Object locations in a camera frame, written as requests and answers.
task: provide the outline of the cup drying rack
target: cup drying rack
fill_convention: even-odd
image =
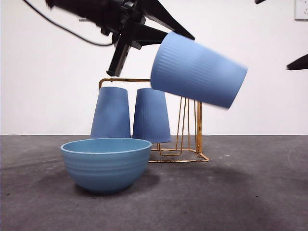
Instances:
[[[99,89],[103,86],[104,82],[150,82],[150,79],[146,78],[103,78],[99,82]],[[190,110],[190,101],[193,101],[193,112]],[[194,135],[190,134],[190,114],[194,117]],[[184,145],[184,127],[185,119],[188,124],[188,145]],[[202,102],[191,100],[188,98],[180,98],[180,109],[178,117],[178,129],[176,142],[172,148],[162,148],[161,143],[156,144],[156,148],[152,149],[159,153],[163,159],[150,160],[149,163],[166,163],[166,162],[208,162],[209,158],[203,154],[202,149]],[[168,156],[181,156],[183,151],[188,151],[191,154],[195,154],[196,159],[165,159]]]

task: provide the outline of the ribbed cup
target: ribbed cup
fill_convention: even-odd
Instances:
[[[100,88],[91,138],[130,138],[128,93],[117,87]]]
[[[170,32],[155,57],[153,89],[230,108],[247,69],[214,51]]]
[[[152,88],[138,89],[133,138],[152,143],[171,141],[164,92]]]

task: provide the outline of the black object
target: black object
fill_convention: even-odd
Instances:
[[[144,25],[145,17],[194,39],[163,7],[158,0],[46,0],[51,8],[57,6],[82,18],[89,19],[101,28],[101,33],[113,33],[116,49],[107,74],[120,76],[130,47],[160,44],[166,32]]]
[[[265,0],[255,0],[255,3],[256,4],[260,4],[260,3],[262,3],[262,2],[264,2]]]
[[[287,67],[292,71],[308,69],[308,54],[290,63]]]

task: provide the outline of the white wall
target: white wall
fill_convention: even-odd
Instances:
[[[94,24],[58,9],[50,12],[44,0],[31,2],[62,25],[109,42]],[[253,0],[161,3],[197,42],[249,68],[231,109],[204,104],[204,134],[308,134],[308,70],[285,68],[308,53],[308,22],[294,21],[294,0],[258,6]],[[121,77],[149,78],[157,49],[131,49]],[[108,77],[114,50],[55,28],[21,0],[2,0],[1,133],[89,134],[97,84]],[[147,85],[118,86],[129,88],[133,117],[136,89]],[[174,134],[178,97],[168,95],[167,103]]]

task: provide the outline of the wall outlet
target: wall outlet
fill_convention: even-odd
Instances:
[[[308,21],[308,0],[295,0],[295,20]]]

